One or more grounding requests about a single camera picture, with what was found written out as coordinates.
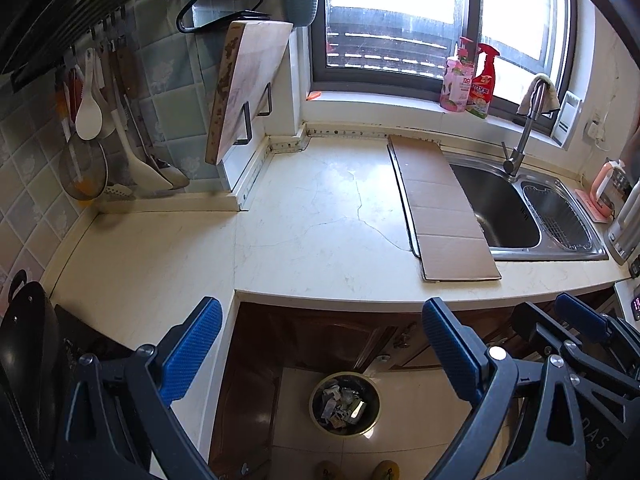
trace cloth on faucet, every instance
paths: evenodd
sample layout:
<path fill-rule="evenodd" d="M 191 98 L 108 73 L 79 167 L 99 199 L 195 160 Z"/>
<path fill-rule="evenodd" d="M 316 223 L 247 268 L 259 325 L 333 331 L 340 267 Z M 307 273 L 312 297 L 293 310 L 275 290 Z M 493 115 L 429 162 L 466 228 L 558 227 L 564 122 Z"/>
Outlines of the cloth on faucet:
<path fill-rule="evenodd" d="M 536 89 L 536 83 L 538 81 L 544 81 L 548 87 L 545 92 L 545 100 L 542 105 L 542 110 L 540 113 L 548 114 L 549 112 L 555 112 L 560 109 L 560 101 L 558 100 L 558 90 L 556 90 L 556 85 L 554 85 L 553 81 L 549 79 L 549 76 L 546 74 L 536 74 L 529 85 L 529 89 L 527 89 L 526 94 L 518 107 L 518 115 L 527 115 L 529 113 L 529 109 L 531 107 L 531 97 L 533 95 L 534 90 Z"/>

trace blue textured pad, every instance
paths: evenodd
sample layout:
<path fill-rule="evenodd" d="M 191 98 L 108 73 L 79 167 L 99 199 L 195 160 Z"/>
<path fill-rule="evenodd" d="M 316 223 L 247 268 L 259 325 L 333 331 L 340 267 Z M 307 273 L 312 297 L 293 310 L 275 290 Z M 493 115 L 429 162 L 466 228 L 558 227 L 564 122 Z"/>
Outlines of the blue textured pad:
<path fill-rule="evenodd" d="M 609 339 L 607 321 L 571 294 L 563 292 L 556 298 L 556 314 L 592 343 L 604 343 Z"/>
<path fill-rule="evenodd" d="M 488 366 L 478 335 L 463 326 L 440 298 L 424 302 L 422 329 L 458 398 L 478 404 L 484 393 L 482 370 Z"/>
<path fill-rule="evenodd" d="M 162 386 L 159 392 L 166 406 L 185 396 L 222 327 L 220 302 L 213 298 L 206 300 L 206 306 L 188 327 L 162 367 Z"/>

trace silver bolt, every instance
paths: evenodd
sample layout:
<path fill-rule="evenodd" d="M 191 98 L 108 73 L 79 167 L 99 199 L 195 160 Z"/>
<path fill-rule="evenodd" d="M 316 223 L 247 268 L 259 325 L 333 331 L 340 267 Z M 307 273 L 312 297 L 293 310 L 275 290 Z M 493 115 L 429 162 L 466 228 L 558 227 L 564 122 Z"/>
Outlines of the silver bolt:
<path fill-rule="evenodd" d="M 84 354 L 78 359 L 78 364 L 81 364 L 82 366 L 88 366 L 93 362 L 94 356 L 92 354 Z"/>
<path fill-rule="evenodd" d="M 138 349 L 136 350 L 136 353 L 142 354 L 142 355 L 152 355 L 155 349 L 156 349 L 155 346 L 145 344 L 145 345 L 139 346 Z"/>
<path fill-rule="evenodd" d="M 491 348 L 489 348 L 489 355 L 496 361 L 502 361 L 505 357 L 507 357 L 507 352 L 501 346 L 492 346 Z"/>
<path fill-rule="evenodd" d="M 549 357 L 551 364 L 556 368 L 562 368 L 564 366 L 564 359 L 562 359 L 559 355 L 553 354 Z"/>

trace wooden cutting board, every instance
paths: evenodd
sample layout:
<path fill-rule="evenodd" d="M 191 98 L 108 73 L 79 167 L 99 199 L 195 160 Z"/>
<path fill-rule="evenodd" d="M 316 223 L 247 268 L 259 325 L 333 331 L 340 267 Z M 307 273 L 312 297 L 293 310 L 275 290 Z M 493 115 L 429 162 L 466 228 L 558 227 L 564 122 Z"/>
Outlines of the wooden cutting board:
<path fill-rule="evenodd" d="M 409 202 L 424 276 L 434 282 L 499 280 L 482 229 L 435 142 L 389 136 Z"/>
<path fill-rule="evenodd" d="M 286 22 L 232 22 L 218 72 L 211 111 L 206 162 L 218 164 L 234 142 L 246 135 L 242 106 L 249 101 L 252 120 L 264 89 L 273 81 L 293 25 Z"/>

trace sink basin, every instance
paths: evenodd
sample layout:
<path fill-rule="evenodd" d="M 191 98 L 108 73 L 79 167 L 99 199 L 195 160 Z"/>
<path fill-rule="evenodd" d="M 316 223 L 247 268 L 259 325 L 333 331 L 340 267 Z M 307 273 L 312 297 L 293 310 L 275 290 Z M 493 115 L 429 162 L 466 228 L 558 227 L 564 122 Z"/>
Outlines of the sink basin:
<path fill-rule="evenodd" d="M 540 229 L 514 187 L 500 176 L 451 165 L 482 228 L 489 247 L 532 248 Z"/>
<path fill-rule="evenodd" d="M 399 174 L 398 161 L 390 150 Z M 446 153 L 445 157 L 476 215 L 494 260 L 607 260 L 591 221 L 557 178 L 520 168 L 513 178 L 500 162 Z M 420 257 L 414 221 L 400 186 L 407 232 Z"/>

